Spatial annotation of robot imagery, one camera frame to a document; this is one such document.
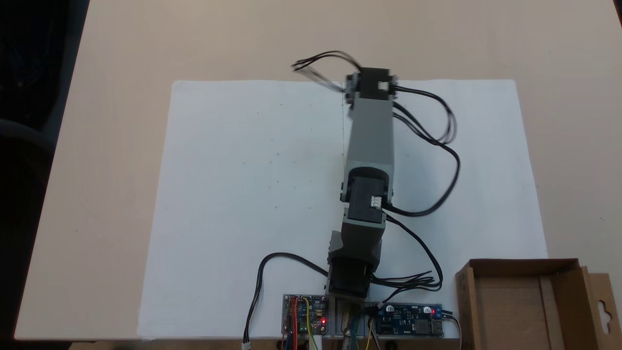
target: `blue circuit board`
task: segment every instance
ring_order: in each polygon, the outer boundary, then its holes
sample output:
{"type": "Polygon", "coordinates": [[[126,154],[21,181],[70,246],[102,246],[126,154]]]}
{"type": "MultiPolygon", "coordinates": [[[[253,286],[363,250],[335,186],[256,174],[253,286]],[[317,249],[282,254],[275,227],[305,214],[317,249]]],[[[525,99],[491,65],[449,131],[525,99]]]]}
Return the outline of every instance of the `blue circuit board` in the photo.
{"type": "Polygon", "coordinates": [[[375,317],[374,328],[380,335],[442,337],[442,311],[441,304],[387,304],[375,317]]]}

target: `yellow wire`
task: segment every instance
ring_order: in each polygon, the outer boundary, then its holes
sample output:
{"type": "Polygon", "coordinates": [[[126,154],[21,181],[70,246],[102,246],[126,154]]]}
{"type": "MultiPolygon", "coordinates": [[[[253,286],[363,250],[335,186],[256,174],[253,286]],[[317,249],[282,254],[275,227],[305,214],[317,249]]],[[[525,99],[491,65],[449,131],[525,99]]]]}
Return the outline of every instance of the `yellow wire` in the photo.
{"type": "Polygon", "coordinates": [[[365,346],[365,350],[369,349],[369,340],[371,339],[371,327],[374,325],[374,319],[371,319],[369,323],[369,334],[367,335],[367,346],[365,346]]]}
{"type": "Polygon", "coordinates": [[[315,350],[317,350],[317,345],[315,344],[315,339],[311,335],[311,324],[309,323],[309,309],[311,309],[311,306],[309,306],[309,300],[308,299],[303,298],[303,300],[305,301],[305,303],[307,303],[307,333],[309,334],[310,343],[313,344],[313,346],[315,346],[315,350]]]}

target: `red wire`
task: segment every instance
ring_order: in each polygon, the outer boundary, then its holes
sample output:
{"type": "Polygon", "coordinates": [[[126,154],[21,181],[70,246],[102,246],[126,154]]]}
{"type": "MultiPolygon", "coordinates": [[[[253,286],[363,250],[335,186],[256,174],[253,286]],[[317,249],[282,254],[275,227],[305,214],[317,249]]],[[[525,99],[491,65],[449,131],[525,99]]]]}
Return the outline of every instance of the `red wire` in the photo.
{"type": "Polygon", "coordinates": [[[298,349],[298,297],[294,297],[294,310],[292,311],[292,317],[294,318],[294,334],[292,342],[294,344],[293,349],[298,349]]]}

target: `black cable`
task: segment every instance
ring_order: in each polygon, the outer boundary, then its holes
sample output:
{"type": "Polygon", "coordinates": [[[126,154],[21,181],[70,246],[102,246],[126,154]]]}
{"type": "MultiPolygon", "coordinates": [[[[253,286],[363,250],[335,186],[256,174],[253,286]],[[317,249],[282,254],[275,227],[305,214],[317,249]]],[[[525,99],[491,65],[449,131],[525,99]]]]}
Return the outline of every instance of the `black cable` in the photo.
{"type": "Polygon", "coordinates": [[[411,124],[409,121],[407,121],[404,116],[399,115],[397,113],[393,114],[393,116],[395,118],[397,118],[398,120],[400,120],[403,123],[405,123],[417,136],[419,136],[420,138],[422,138],[423,140],[425,140],[426,142],[428,142],[428,143],[430,143],[430,144],[432,144],[434,146],[441,147],[442,149],[446,150],[449,154],[451,154],[456,159],[456,171],[455,171],[455,174],[453,175],[453,179],[452,179],[451,183],[449,184],[447,190],[445,190],[445,193],[443,193],[443,196],[434,205],[432,205],[428,209],[420,211],[420,212],[409,212],[409,211],[402,210],[402,209],[399,209],[397,207],[394,207],[393,205],[391,205],[389,203],[383,203],[383,209],[386,209],[386,210],[388,210],[390,212],[393,212],[395,214],[404,215],[404,216],[408,216],[408,217],[419,217],[419,216],[429,215],[429,214],[435,212],[447,200],[449,195],[452,193],[453,188],[456,186],[456,182],[458,181],[458,175],[460,174],[460,157],[458,156],[458,153],[456,153],[453,149],[449,148],[446,144],[444,144],[444,143],[440,142],[439,140],[433,138],[430,135],[430,133],[427,132],[427,130],[419,123],[419,121],[406,108],[404,108],[402,105],[400,105],[397,102],[394,102],[393,106],[397,110],[399,110],[400,112],[405,114],[406,117],[408,119],[410,119],[410,121],[414,125],[411,124]]]}
{"type": "Polygon", "coordinates": [[[426,276],[430,271],[418,273],[416,275],[400,277],[400,278],[378,278],[372,274],[371,282],[377,285],[383,285],[388,287],[397,288],[391,295],[389,295],[385,300],[382,301],[382,304],[389,301],[392,297],[396,296],[399,293],[407,290],[427,290],[427,291],[438,291],[443,286],[443,270],[440,267],[438,260],[434,257],[434,254],[430,251],[425,242],[411,229],[406,227],[404,224],[399,222],[397,219],[387,214],[387,221],[393,224],[398,225],[402,230],[406,231],[412,238],[416,239],[416,241],[421,245],[421,247],[425,250],[426,254],[430,258],[432,265],[434,266],[437,275],[439,276],[438,281],[434,281],[432,276],[426,276]]]}
{"type": "Polygon", "coordinates": [[[355,66],[356,69],[358,69],[359,71],[362,69],[362,66],[354,59],[354,57],[352,57],[351,55],[347,54],[344,51],[339,51],[339,50],[326,51],[326,52],[322,52],[321,54],[317,54],[315,56],[311,56],[306,59],[298,60],[294,62],[294,64],[292,64],[292,68],[294,69],[294,71],[300,70],[326,57],[337,57],[355,66]]]}
{"type": "Polygon", "coordinates": [[[414,88],[401,87],[401,86],[396,86],[395,91],[414,93],[416,95],[421,95],[421,96],[425,96],[425,97],[429,97],[429,98],[433,98],[434,100],[437,100],[445,108],[445,112],[447,113],[447,127],[445,128],[445,133],[443,134],[443,136],[437,139],[437,141],[444,143],[444,144],[449,144],[456,138],[457,128],[458,128],[456,116],[453,114],[453,111],[449,107],[447,102],[445,102],[445,100],[443,100],[440,96],[435,95],[431,92],[417,90],[414,88]]]}
{"type": "Polygon", "coordinates": [[[284,257],[284,258],[295,260],[297,262],[303,263],[304,265],[321,273],[324,276],[328,276],[328,272],[326,270],[322,269],[318,265],[296,254],[279,252],[279,253],[272,253],[272,254],[267,255],[263,260],[261,260],[261,263],[259,264],[259,269],[257,271],[257,283],[255,285],[255,294],[253,296],[253,301],[251,302],[251,307],[248,310],[248,316],[246,317],[246,326],[244,327],[244,335],[242,337],[242,343],[248,343],[250,341],[249,336],[248,336],[248,329],[251,323],[251,318],[253,317],[253,311],[255,310],[255,306],[257,306],[257,302],[259,300],[259,292],[261,292],[261,284],[263,282],[264,267],[266,267],[266,263],[270,261],[270,259],[276,258],[276,257],[284,257]]]}
{"type": "Polygon", "coordinates": [[[361,71],[362,69],[361,65],[354,59],[354,57],[345,53],[344,51],[339,50],[326,51],[306,59],[298,60],[294,62],[291,67],[294,69],[294,72],[300,73],[305,77],[313,80],[314,82],[317,82],[320,85],[329,88],[330,90],[343,93],[344,89],[341,86],[334,84],[328,78],[320,74],[320,72],[316,71],[313,67],[310,66],[314,62],[317,62],[318,60],[324,59],[326,57],[338,57],[356,67],[357,70],[361,71]]]}

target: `cable connector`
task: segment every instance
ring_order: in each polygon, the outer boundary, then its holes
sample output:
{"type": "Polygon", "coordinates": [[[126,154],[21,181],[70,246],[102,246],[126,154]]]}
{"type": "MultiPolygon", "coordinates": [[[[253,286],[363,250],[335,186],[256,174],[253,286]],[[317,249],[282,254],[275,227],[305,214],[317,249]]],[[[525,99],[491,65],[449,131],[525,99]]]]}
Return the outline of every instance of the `cable connector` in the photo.
{"type": "Polygon", "coordinates": [[[378,307],[378,305],[367,306],[363,309],[363,313],[369,317],[375,317],[380,312],[380,307],[378,307]]]}

